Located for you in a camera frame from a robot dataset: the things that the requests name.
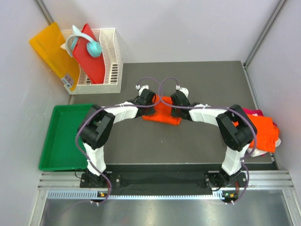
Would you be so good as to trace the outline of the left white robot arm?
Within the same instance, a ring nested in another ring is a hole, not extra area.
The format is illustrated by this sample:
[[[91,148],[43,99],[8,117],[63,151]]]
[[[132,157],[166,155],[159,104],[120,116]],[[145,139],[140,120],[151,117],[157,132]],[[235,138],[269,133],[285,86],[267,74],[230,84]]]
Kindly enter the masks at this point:
[[[106,170],[104,145],[108,141],[113,125],[155,113],[155,96],[153,91],[144,86],[133,100],[112,106],[92,105],[90,107],[78,128],[76,144],[80,139],[84,145],[88,162],[87,169],[91,173],[90,181],[95,186],[103,186],[107,180],[104,173]]]

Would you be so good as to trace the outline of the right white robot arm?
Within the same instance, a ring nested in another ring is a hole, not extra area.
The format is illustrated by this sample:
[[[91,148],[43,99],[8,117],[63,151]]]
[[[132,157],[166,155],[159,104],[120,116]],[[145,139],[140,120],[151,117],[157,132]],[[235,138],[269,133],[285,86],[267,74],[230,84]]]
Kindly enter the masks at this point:
[[[242,160],[251,142],[257,135],[257,128],[239,105],[230,108],[211,108],[193,103],[182,91],[171,95],[171,115],[193,122],[203,122],[217,126],[226,148],[225,158],[220,170],[220,182],[231,186],[236,182],[242,169]]]

